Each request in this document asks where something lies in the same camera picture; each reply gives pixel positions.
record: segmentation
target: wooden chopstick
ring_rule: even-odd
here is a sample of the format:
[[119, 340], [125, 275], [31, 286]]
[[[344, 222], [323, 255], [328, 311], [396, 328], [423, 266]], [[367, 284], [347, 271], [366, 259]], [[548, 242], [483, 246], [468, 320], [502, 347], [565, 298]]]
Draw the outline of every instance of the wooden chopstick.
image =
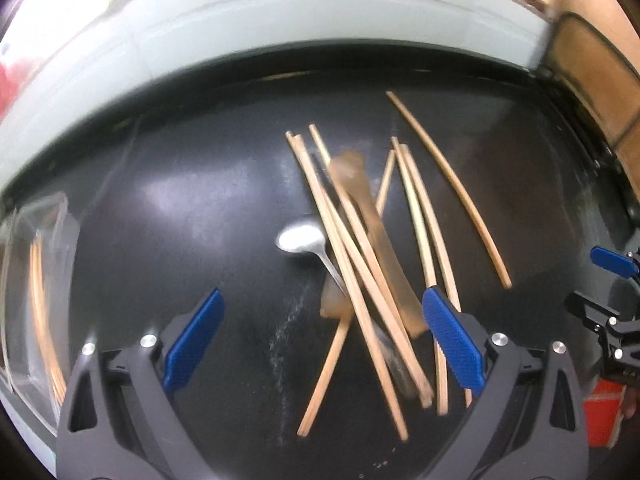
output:
[[400, 113], [404, 116], [404, 118], [408, 121], [408, 123], [412, 126], [412, 128], [418, 134], [418, 136], [422, 139], [422, 142], [427, 147], [427, 149], [431, 152], [431, 155], [440, 166], [440, 169], [447, 177], [447, 180], [453, 186], [453, 189], [456, 190], [456, 193], [460, 197], [460, 200], [462, 201], [462, 204], [464, 205], [466, 211], [468, 212], [469, 216], [471, 216], [471, 219], [475, 224], [476, 229], [478, 229], [478, 233], [482, 238], [482, 241], [484, 242], [484, 246], [486, 247], [486, 250], [489, 253], [489, 256], [491, 257], [491, 260], [494, 263], [495, 270], [498, 272], [498, 276], [500, 277], [502, 286], [504, 288], [511, 288], [511, 278], [509, 277], [509, 273], [507, 272], [507, 268], [504, 265], [504, 261], [502, 260], [502, 257], [498, 252], [498, 248], [495, 245], [494, 239], [492, 238], [491, 233], [489, 232], [489, 229], [484, 223], [484, 220], [482, 220], [482, 217], [478, 212], [478, 208], [476, 207], [474, 202], [471, 200], [469, 193], [466, 191], [462, 182], [460, 182], [460, 179], [456, 175], [455, 171], [453, 171], [453, 168], [447, 162], [447, 159], [444, 157], [442, 152], [438, 149], [438, 147], [436, 146], [436, 143], [433, 142], [433, 139], [431, 139], [431, 137], [426, 132], [426, 130], [422, 127], [422, 125], [418, 122], [418, 120], [412, 115], [412, 113], [406, 108], [406, 106], [402, 104], [402, 101], [398, 99], [398, 97], [396, 97], [396, 95], [391, 91], [387, 91], [386, 95], [389, 97], [389, 99], [391, 99], [393, 104], [396, 105], [396, 108], [398, 108]]
[[398, 168], [400, 168], [400, 175], [402, 177], [402, 183], [404, 184], [404, 192], [406, 193], [407, 202], [409, 203], [409, 211], [411, 212], [411, 218], [414, 222], [415, 237], [418, 240], [418, 249], [420, 251], [420, 260], [422, 261], [422, 272], [424, 273], [424, 283], [426, 288], [437, 285], [436, 269], [433, 265], [433, 257], [431, 256], [431, 248], [429, 247], [429, 239], [427, 238], [427, 228], [424, 225], [424, 218], [420, 211], [420, 204], [418, 197], [415, 193], [414, 183], [411, 181], [409, 171], [406, 168], [404, 158], [400, 152], [400, 145], [398, 144], [397, 137], [391, 137], [391, 143], [394, 146], [394, 151], [397, 153]]
[[[378, 338], [376, 337], [376, 334], [373, 330], [373, 325], [369, 316], [369, 311], [367, 310], [367, 306], [364, 301], [364, 297], [362, 295], [362, 291], [358, 286], [358, 280], [356, 279], [353, 267], [351, 267], [351, 263], [344, 250], [342, 241], [337, 233], [335, 224], [331, 216], [331, 212], [328, 208], [328, 203], [324, 198], [325, 191], [322, 188], [322, 184], [320, 183], [318, 176], [316, 175], [316, 170], [314, 169], [313, 162], [311, 161], [311, 158], [306, 151], [306, 147], [304, 145], [302, 137], [293, 137], [290, 132], [287, 132], [287, 140], [289, 141], [291, 149], [296, 155], [296, 158], [298, 159], [300, 166], [302, 167], [303, 173], [305, 173], [309, 187], [311, 188], [311, 193], [314, 197], [314, 200], [316, 201], [318, 211], [322, 218], [322, 222], [324, 223], [324, 228], [327, 231], [329, 241], [334, 250], [334, 255], [338, 262], [338, 266], [340, 267], [342, 278], [351, 298], [351, 304], [353, 305], [354, 312], [356, 314], [356, 317], [358, 318], [358, 322], [360, 323], [365, 343], [367, 344], [367, 348], [369, 349], [369, 353], [371, 355], [371, 360], [373, 361], [376, 373], [378, 374], [378, 379], [380, 380], [380, 385], [382, 386], [383, 393], [385, 394], [386, 402], [388, 403], [389, 409], [391, 410], [391, 415], [394, 423], [396, 424], [400, 439], [404, 441], [408, 438], [408, 432], [404, 417], [402, 416], [402, 411], [400, 410], [400, 404], [398, 403], [398, 398], [396, 397], [396, 392], [394, 390], [393, 383], [391, 382], [391, 376], [389, 375], [389, 371], [386, 368], [382, 350], [380, 349], [380, 345], [378, 343]], [[312, 400], [316, 398], [316, 400], [319, 401], [318, 405], [312, 406], [310, 404], [307, 407], [308, 412], [318, 412], [319, 403], [324, 397], [324, 393], [328, 386], [328, 381], [331, 379], [331, 374], [332, 373], [327, 373], [324, 378], [321, 374], [321, 379], [324, 379], [324, 382], [321, 384], [319, 381], [318, 384], [316, 384], [316, 390], [320, 388], [319, 392], [321, 394], [319, 394], [318, 396], [316, 396], [315, 394], [312, 395]], [[300, 428], [298, 428], [298, 434], [301, 436], [308, 434], [308, 430], [311, 427], [313, 420], [314, 416], [307, 416], [305, 413], [303, 422], [306, 422], [306, 424], [304, 425], [304, 427], [302, 424], [300, 425]]]
[[[322, 137], [320, 136], [320, 132], [318, 131], [318, 128], [316, 128], [315, 124], [310, 124], [309, 131], [311, 132], [311, 136], [313, 137], [314, 142], [318, 147], [318, 152], [320, 153], [320, 158], [322, 158], [322, 163], [326, 168], [328, 168], [329, 163], [331, 162], [331, 155], [329, 155], [329, 151], [326, 148], [324, 140], [322, 140]], [[367, 237], [367, 232], [365, 231], [364, 226], [360, 221], [360, 217], [358, 216], [358, 213], [356, 212], [356, 209], [353, 203], [351, 202], [351, 199], [348, 193], [344, 190], [341, 184], [339, 182], [333, 182], [333, 184], [334, 184], [335, 192], [338, 195], [338, 198], [340, 199], [340, 203], [342, 204], [342, 208], [344, 209], [344, 212], [347, 215], [347, 219], [349, 220], [351, 229], [353, 230], [356, 240], [358, 241], [360, 247], [362, 248], [362, 253], [364, 254], [364, 257], [367, 260], [367, 263], [369, 264], [371, 273], [373, 274], [376, 280], [376, 283], [378, 284], [380, 290], [382, 291], [382, 294], [386, 301], [386, 307], [391, 310], [391, 313], [393, 314], [396, 320], [396, 323], [398, 323], [398, 325], [402, 328], [402, 331], [404, 332], [404, 335], [407, 341], [409, 341], [409, 336], [407, 335], [406, 330], [404, 329], [404, 324], [402, 323], [400, 313], [398, 312], [398, 306], [396, 305], [396, 301], [394, 300], [394, 297], [391, 294], [391, 289], [389, 288], [388, 283], [386, 282], [385, 276], [382, 273], [382, 268], [378, 263], [376, 253], [374, 252], [373, 247], [371, 246], [369, 237]], [[420, 391], [418, 392], [420, 393], [420, 400], [422, 401], [422, 405], [423, 406], [429, 405], [431, 401], [430, 401], [428, 392], [426, 390], [422, 392]]]
[[[409, 210], [414, 221], [415, 236], [418, 239], [418, 248], [420, 252], [420, 260], [422, 261], [422, 272], [424, 273], [424, 283], [426, 288], [437, 285], [436, 270], [433, 265], [433, 257], [431, 256], [431, 248], [429, 247], [429, 239], [427, 238], [427, 229], [424, 225], [424, 218], [420, 211], [420, 204], [416, 196], [414, 183], [411, 180], [409, 170], [407, 169], [402, 150], [398, 144], [396, 137], [391, 137], [391, 143], [396, 150], [396, 158], [398, 159], [398, 168], [404, 183], [404, 191], [409, 203]], [[446, 415], [449, 413], [449, 382], [447, 381], [447, 361], [440, 348], [440, 345], [433, 338], [434, 357], [436, 361], [436, 412], [438, 415]]]
[[35, 328], [36, 341], [44, 361], [47, 379], [57, 405], [62, 406], [66, 394], [66, 381], [56, 356], [51, 332], [49, 331], [49, 313], [45, 303], [42, 278], [42, 237], [37, 235], [30, 247], [30, 290], [31, 315]]
[[[326, 167], [329, 167], [329, 163], [331, 162], [331, 155], [329, 155], [329, 151], [322, 140], [322, 136], [318, 131], [318, 128], [314, 124], [309, 126], [309, 131], [311, 132], [311, 136], [314, 138], [314, 142], [318, 147], [318, 151], [320, 153], [320, 157], [322, 158], [322, 162]], [[409, 373], [411, 374], [412, 379], [415, 382], [416, 389], [418, 390], [418, 397], [420, 399], [420, 403], [423, 408], [428, 408], [431, 406], [433, 402], [433, 389], [429, 384], [429, 380], [425, 375], [424, 371], [420, 367], [418, 363], [418, 359], [415, 356], [414, 349], [409, 342], [409, 336], [404, 329], [404, 324], [400, 318], [400, 314], [398, 312], [398, 307], [396, 306], [396, 302], [394, 301], [393, 296], [391, 295], [391, 290], [386, 282], [384, 275], [382, 274], [382, 269], [380, 268], [380, 264], [376, 258], [376, 254], [373, 251], [373, 248], [370, 244], [369, 237], [367, 237], [367, 233], [364, 229], [364, 226], [360, 222], [360, 217], [356, 213], [356, 209], [351, 202], [347, 192], [343, 189], [343, 187], [338, 182], [334, 182], [335, 192], [342, 203], [342, 208], [344, 209], [347, 218], [351, 224], [351, 229], [362, 248], [362, 252], [364, 253], [367, 263], [369, 264], [370, 274], [374, 278], [374, 284], [376, 285], [376, 291], [380, 292], [382, 295], [378, 297], [378, 301], [374, 300], [378, 311], [380, 312], [380, 316], [382, 317], [382, 321], [386, 324], [386, 327], [389, 330], [392, 340], [398, 347], [398, 351], [400, 352], [400, 356], [402, 360], [407, 366]], [[347, 246], [348, 252], [351, 256], [351, 259], [356, 264], [356, 268], [358, 267], [356, 260], [354, 258], [358, 258], [360, 256], [360, 251], [349, 250], [349, 242], [352, 242], [351, 236], [348, 237], [348, 240], [342, 235], [342, 241]], [[362, 272], [359, 272], [363, 281], [365, 277], [362, 275]], [[371, 294], [373, 299], [373, 293], [367, 285], [367, 290]], [[401, 345], [398, 343], [397, 339], [404, 339], [404, 343]]]
[[[440, 230], [440, 224], [436, 213], [431, 205], [431, 200], [427, 193], [427, 189], [424, 186], [424, 181], [420, 176], [420, 171], [415, 163], [414, 156], [411, 154], [409, 147], [406, 144], [400, 146], [402, 158], [406, 163], [412, 180], [414, 181], [415, 190], [418, 193], [418, 199], [424, 212], [424, 217], [427, 220], [427, 225], [431, 233], [431, 239], [433, 239], [433, 245], [436, 249], [436, 255], [438, 262], [440, 263], [440, 271], [442, 272], [442, 279], [444, 280], [445, 290], [449, 301], [453, 304], [458, 312], [462, 312], [460, 309], [460, 298], [458, 297], [458, 288], [456, 286], [456, 280], [453, 276], [453, 269], [451, 268], [451, 261], [449, 260], [449, 253], [447, 253], [447, 247], [442, 237], [442, 231]], [[465, 403], [467, 406], [471, 404], [472, 393], [471, 390], [465, 389]]]
[[386, 158], [385, 171], [382, 172], [382, 181], [380, 181], [380, 189], [378, 190], [378, 198], [376, 200], [376, 210], [382, 218], [385, 210], [386, 197], [389, 194], [389, 185], [391, 184], [391, 176], [394, 173], [394, 165], [396, 163], [396, 151], [389, 150]]
[[347, 337], [352, 320], [353, 310], [350, 310], [344, 314], [338, 322], [338, 328], [335, 330], [334, 339], [331, 341], [329, 352], [324, 360], [324, 365], [322, 365], [318, 382], [316, 383], [314, 392], [311, 395], [309, 404], [306, 407], [305, 415], [302, 417], [302, 421], [300, 422], [298, 436], [307, 436], [311, 430], [314, 420], [316, 420], [316, 415], [318, 414], [320, 404], [322, 404], [322, 400], [324, 399], [326, 389], [329, 387], [331, 377], [334, 374], [335, 365], [338, 363], [338, 358], [340, 357], [340, 352], [342, 351], [342, 346], [344, 345], [344, 340]]
[[380, 316], [382, 317], [382, 321], [384, 321], [389, 328], [391, 339], [398, 347], [398, 351], [404, 359], [407, 369], [409, 370], [409, 373], [411, 374], [411, 377], [414, 380], [418, 391], [426, 391], [427, 395], [429, 396], [429, 402], [431, 403], [431, 399], [433, 399], [433, 389], [429, 384], [426, 375], [422, 371], [418, 359], [415, 357], [414, 350], [411, 347], [411, 343], [409, 343], [409, 340], [402, 335], [400, 326], [394, 323], [395, 320], [392, 317], [391, 312], [388, 308], [386, 308], [385, 298], [383, 297], [382, 292], [380, 291], [380, 288], [376, 283], [376, 280], [373, 278], [369, 267], [367, 267], [364, 258], [356, 247], [355, 242], [351, 238], [347, 227], [344, 225], [344, 222], [342, 222], [337, 209], [329, 201], [327, 196], [325, 196], [325, 199], [327, 200], [327, 205], [331, 210], [331, 215], [334, 218], [334, 223], [338, 228], [338, 232], [340, 233], [342, 242], [344, 243], [344, 246], [347, 249], [349, 256], [351, 257], [351, 261], [354, 263], [360, 277], [362, 278], [362, 282], [369, 291], [371, 299], [378, 308]]

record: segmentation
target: cooking surface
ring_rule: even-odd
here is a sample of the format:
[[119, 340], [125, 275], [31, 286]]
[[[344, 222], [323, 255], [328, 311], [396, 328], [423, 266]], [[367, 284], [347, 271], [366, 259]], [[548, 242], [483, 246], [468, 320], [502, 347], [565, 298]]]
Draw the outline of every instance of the cooking surface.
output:
[[[387, 89], [416, 115], [464, 183], [512, 290], [501, 287], [460, 200]], [[450, 413], [441, 417], [401, 399], [410, 436], [402, 444], [357, 323], [309, 437], [296, 436], [337, 326], [318, 314], [326, 275], [320, 261], [274, 244], [288, 222], [316, 212], [284, 137], [286, 130], [302, 133], [315, 152], [310, 123], [332, 155], [351, 148], [366, 156], [374, 192], [390, 136], [406, 142], [440, 221], [463, 311], [521, 346], [564, 341], [588, 383], [594, 340], [561, 303], [578, 288], [598, 300], [627, 298], [632, 306], [633, 291], [612, 288], [614, 278], [588, 257], [597, 243], [638, 248], [637, 240], [628, 241], [616, 190], [585, 171], [577, 141], [536, 89], [437, 72], [327, 72], [177, 95], [115, 126], [113, 145], [56, 170], [20, 201], [62, 190], [81, 222], [70, 354], [90, 335], [101, 349], [130, 346], [217, 286], [226, 317], [175, 402], [220, 476], [420, 474], [462, 419], [463, 392], [450, 373]], [[422, 269], [397, 169], [383, 219], [421, 297]], [[414, 348], [433, 383], [431, 336]]]

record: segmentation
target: metal spoon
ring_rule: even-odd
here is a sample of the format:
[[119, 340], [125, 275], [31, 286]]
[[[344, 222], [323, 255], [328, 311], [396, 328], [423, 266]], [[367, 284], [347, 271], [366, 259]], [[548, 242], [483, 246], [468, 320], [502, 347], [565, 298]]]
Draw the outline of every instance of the metal spoon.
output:
[[[317, 219], [308, 217], [289, 224], [276, 236], [275, 241], [276, 245], [287, 253], [316, 254], [324, 263], [326, 270], [340, 287], [342, 293], [348, 298], [342, 276], [326, 254], [326, 236], [322, 224]], [[385, 363], [396, 381], [398, 390], [408, 399], [417, 397], [418, 391], [414, 380], [400, 357], [398, 349], [390, 337], [375, 322], [373, 322], [373, 328], [380, 342]]]

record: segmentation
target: screw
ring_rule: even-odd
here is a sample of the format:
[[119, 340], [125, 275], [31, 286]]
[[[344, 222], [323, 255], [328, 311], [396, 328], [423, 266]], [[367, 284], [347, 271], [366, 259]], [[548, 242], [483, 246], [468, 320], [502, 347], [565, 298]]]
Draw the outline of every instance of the screw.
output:
[[501, 332], [496, 332], [491, 336], [491, 342], [496, 346], [505, 346], [509, 342], [509, 338]]
[[562, 341], [554, 341], [551, 348], [554, 349], [556, 354], [564, 354], [566, 352], [566, 346]]
[[140, 340], [140, 346], [142, 346], [142, 348], [151, 348], [152, 346], [155, 346], [157, 342], [158, 338], [156, 336], [154, 336], [153, 334], [147, 334], [142, 336], [142, 339]]
[[95, 352], [95, 345], [93, 343], [85, 343], [82, 347], [82, 355], [91, 355]]

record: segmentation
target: blue gripper pad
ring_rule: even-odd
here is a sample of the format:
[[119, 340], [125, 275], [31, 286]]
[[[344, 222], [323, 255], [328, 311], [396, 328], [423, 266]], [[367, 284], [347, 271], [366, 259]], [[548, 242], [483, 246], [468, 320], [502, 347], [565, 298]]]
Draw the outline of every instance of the blue gripper pad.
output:
[[454, 307], [437, 288], [428, 288], [422, 297], [422, 313], [434, 338], [444, 352], [449, 367], [463, 388], [478, 396], [484, 388], [482, 355], [455, 314]]
[[162, 389], [167, 395], [187, 385], [224, 316], [222, 292], [215, 289], [166, 354]]
[[631, 258], [598, 245], [591, 250], [591, 261], [621, 278], [629, 279], [638, 274], [638, 266]]

